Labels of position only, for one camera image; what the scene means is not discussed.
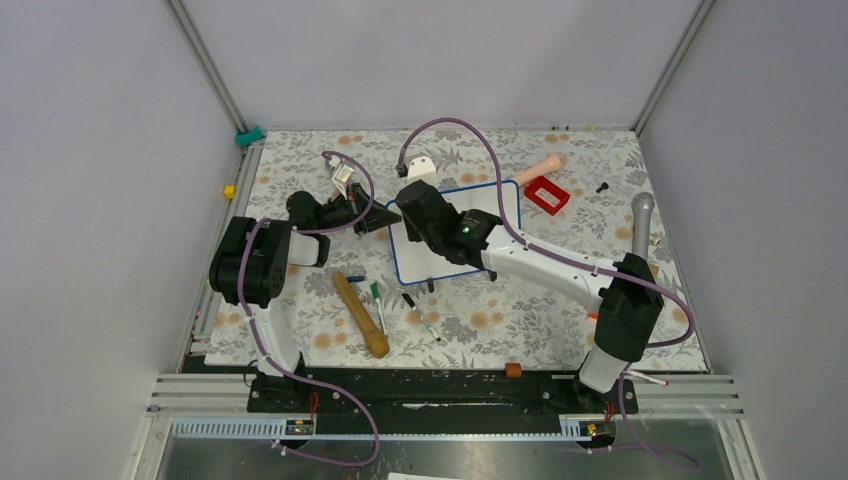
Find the red-capped marker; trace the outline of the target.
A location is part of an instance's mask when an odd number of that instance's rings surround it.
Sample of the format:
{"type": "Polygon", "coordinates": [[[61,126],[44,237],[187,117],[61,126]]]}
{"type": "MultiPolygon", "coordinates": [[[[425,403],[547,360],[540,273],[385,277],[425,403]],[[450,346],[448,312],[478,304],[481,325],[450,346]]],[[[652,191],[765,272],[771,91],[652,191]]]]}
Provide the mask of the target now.
{"type": "Polygon", "coordinates": [[[659,385],[661,387],[668,387],[670,385],[669,380],[654,377],[654,376],[651,376],[651,375],[647,375],[645,373],[635,371],[635,370],[626,370],[625,375],[628,376],[628,377],[634,378],[634,379],[639,379],[639,380],[643,380],[643,381],[646,381],[646,382],[649,382],[649,383],[652,383],[652,384],[655,384],[655,385],[659,385]]]}

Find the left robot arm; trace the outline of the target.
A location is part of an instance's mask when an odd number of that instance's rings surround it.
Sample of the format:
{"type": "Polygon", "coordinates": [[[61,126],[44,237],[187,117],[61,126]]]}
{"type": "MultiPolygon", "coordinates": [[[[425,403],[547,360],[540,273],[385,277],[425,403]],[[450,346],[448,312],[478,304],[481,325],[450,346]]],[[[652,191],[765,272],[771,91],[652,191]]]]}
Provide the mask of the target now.
{"type": "Polygon", "coordinates": [[[297,191],[285,208],[286,220],[232,217],[213,255],[208,281],[225,302],[245,309],[259,351],[259,370],[279,376],[272,398],[285,410],[296,411],[309,401],[311,387],[293,374],[302,364],[302,354],[277,301],[288,268],[323,267],[330,253],[330,233],[351,227],[364,235],[395,225],[402,217],[375,202],[358,183],[324,203],[297,191]]]}

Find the blue-framed whiteboard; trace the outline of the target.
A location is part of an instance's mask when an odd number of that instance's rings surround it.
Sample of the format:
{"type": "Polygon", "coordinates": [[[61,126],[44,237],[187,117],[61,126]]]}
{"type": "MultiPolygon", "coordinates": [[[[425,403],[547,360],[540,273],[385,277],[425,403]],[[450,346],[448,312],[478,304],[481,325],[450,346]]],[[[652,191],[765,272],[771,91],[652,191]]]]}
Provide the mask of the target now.
{"type": "Polygon", "coordinates": [[[439,191],[415,182],[387,204],[402,217],[390,227],[395,271],[404,286],[476,273],[484,269],[481,252],[491,230],[501,223],[498,192],[505,217],[521,226],[519,187],[512,180],[439,191]]]}

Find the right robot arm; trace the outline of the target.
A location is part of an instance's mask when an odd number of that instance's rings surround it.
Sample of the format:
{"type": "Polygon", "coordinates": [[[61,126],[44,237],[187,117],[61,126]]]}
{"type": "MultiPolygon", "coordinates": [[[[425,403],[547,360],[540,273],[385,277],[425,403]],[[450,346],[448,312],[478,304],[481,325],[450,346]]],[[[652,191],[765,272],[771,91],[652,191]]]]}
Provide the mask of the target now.
{"type": "Polygon", "coordinates": [[[516,276],[596,314],[595,345],[579,367],[573,396],[589,412],[612,400],[619,376],[642,359],[664,307],[645,259],[628,253],[613,261],[547,244],[498,215],[457,210],[423,181],[404,187],[395,204],[410,240],[445,262],[516,276]]]}

